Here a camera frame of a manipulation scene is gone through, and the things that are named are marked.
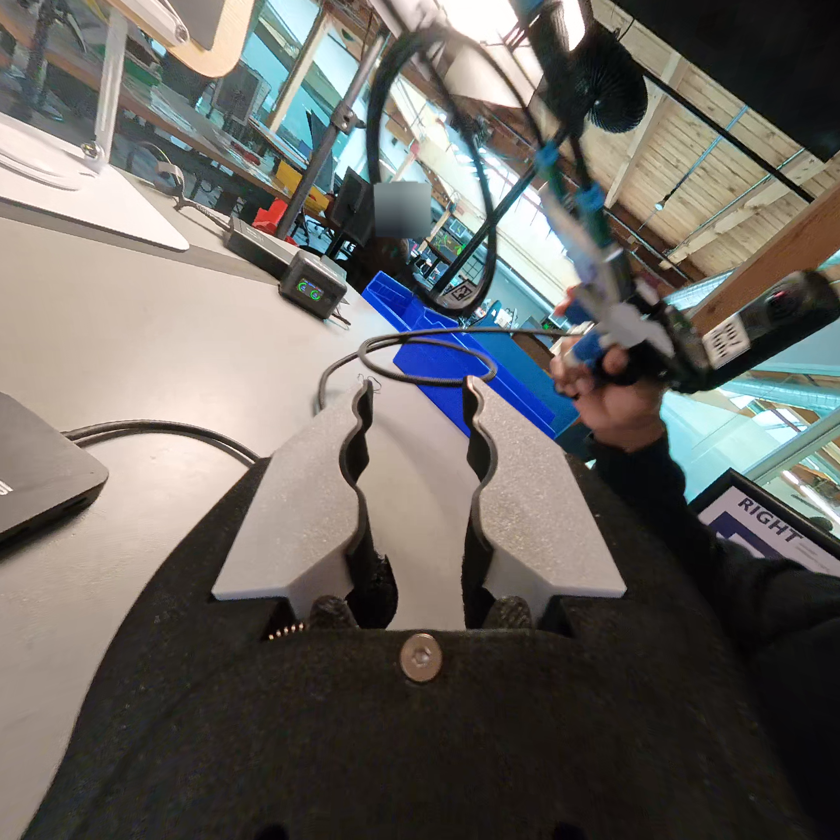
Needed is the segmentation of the black power adapter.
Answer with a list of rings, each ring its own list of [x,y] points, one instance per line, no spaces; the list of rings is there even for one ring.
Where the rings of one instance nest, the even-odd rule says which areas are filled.
[[[261,233],[239,217],[227,221],[223,235],[225,248],[253,266],[264,270],[275,279],[281,279],[299,251],[277,237]]]

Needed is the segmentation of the white stand clear legs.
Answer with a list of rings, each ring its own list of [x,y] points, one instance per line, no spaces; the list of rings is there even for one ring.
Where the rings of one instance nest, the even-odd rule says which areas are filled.
[[[110,3],[108,33],[93,140],[72,145],[29,123],[40,97],[37,86],[46,61],[56,2],[43,2],[20,94],[1,117],[1,196],[71,222],[178,253],[187,240],[110,164],[121,92],[129,22],[165,47],[190,40],[170,2]]]

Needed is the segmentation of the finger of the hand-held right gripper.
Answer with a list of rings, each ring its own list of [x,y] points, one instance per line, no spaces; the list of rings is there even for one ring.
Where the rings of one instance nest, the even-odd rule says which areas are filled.
[[[658,321],[646,317],[634,305],[606,302],[598,310],[595,331],[602,350],[615,345],[628,350],[642,343],[658,348]]]

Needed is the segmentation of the black framed white sign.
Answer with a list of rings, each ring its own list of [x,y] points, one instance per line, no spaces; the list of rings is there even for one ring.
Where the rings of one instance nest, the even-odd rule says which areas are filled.
[[[792,560],[838,577],[838,516],[798,479],[791,490],[792,505],[729,469],[689,507],[719,538],[755,557]]]

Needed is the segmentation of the person's right hand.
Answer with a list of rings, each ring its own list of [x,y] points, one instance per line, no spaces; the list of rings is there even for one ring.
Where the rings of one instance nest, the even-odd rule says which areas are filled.
[[[660,416],[664,384],[643,378],[631,385],[598,385],[587,367],[572,362],[573,347],[579,339],[561,340],[550,374],[555,389],[575,403],[594,439],[632,454],[664,438],[666,426]]]

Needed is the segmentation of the grey power bank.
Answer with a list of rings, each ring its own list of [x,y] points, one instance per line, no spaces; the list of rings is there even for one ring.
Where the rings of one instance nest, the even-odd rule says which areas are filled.
[[[301,248],[278,279],[279,294],[320,321],[336,314],[348,289],[346,270]]]

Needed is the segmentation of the black usb hub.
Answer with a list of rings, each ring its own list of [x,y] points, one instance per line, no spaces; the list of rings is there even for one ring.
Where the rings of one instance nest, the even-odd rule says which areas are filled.
[[[100,461],[1,394],[2,550],[89,507],[108,478]]]

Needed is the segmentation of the led studio light panel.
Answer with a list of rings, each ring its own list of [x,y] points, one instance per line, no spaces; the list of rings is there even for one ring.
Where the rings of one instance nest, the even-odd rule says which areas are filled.
[[[507,1],[372,1],[373,9],[394,35],[431,25],[449,26],[484,47],[530,104],[543,71],[528,38],[516,47],[502,44],[518,23]],[[517,109],[506,83],[473,49],[461,45],[436,46],[428,51],[438,75],[453,95],[493,106]]]

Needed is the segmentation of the black music stand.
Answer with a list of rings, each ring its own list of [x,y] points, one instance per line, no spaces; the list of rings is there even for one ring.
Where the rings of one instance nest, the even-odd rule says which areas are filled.
[[[345,171],[328,219],[342,242],[365,246],[371,238],[375,225],[373,186],[355,170]]]

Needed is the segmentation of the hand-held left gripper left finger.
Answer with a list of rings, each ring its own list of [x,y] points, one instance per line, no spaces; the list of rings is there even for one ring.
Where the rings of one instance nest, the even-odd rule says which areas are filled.
[[[220,602],[281,599],[297,620],[324,596],[343,599],[362,628],[386,628],[398,594],[375,549],[359,478],[374,387],[357,384],[270,457],[213,585]]]

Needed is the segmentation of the wooden post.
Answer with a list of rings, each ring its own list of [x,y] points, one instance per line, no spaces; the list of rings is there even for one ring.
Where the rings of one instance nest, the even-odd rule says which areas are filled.
[[[773,236],[706,298],[690,319],[701,335],[796,270],[816,269],[839,249],[839,184]]]

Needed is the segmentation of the background work table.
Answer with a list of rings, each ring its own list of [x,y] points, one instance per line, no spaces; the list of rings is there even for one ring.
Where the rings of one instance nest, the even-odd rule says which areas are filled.
[[[45,59],[49,65],[60,68],[79,83],[99,90],[102,63],[98,58],[88,59],[79,54],[65,33],[56,31],[54,39],[48,41]],[[196,153],[215,161],[263,193],[290,202],[291,194],[276,176],[262,171],[235,153],[226,134],[217,131],[208,118],[191,108],[183,96],[167,86],[139,86],[130,77],[124,76],[119,107],[165,134],[176,137]]]

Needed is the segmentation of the grey light stand pole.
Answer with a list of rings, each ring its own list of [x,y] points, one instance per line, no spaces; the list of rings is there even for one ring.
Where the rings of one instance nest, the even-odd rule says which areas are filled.
[[[316,145],[308,167],[301,175],[299,184],[290,198],[287,210],[278,224],[276,236],[279,239],[284,240],[289,235],[292,225],[303,209],[321,168],[325,161],[331,157],[332,149],[339,133],[350,134],[359,122],[359,118],[353,111],[353,105],[360,96],[364,84],[371,79],[375,62],[380,58],[390,36],[390,30],[386,26],[382,25],[379,27],[371,46],[362,57],[359,68],[355,72],[348,90],[332,111],[328,126],[324,130],[320,142]]]

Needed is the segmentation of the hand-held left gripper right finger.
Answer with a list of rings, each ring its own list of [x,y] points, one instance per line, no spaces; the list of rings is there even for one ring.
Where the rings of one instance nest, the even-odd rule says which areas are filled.
[[[627,586],[560,446],[480,378],[462,385],[467,462],[478,479],[461,564],[465,625],[520,598],[537,628],[561,598],[620,599]]]

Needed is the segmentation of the black overhead panel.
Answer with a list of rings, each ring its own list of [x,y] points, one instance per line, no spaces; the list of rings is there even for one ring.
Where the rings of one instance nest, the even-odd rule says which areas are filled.
[[[616,4],[821,161],[838,153],[838,1]]]

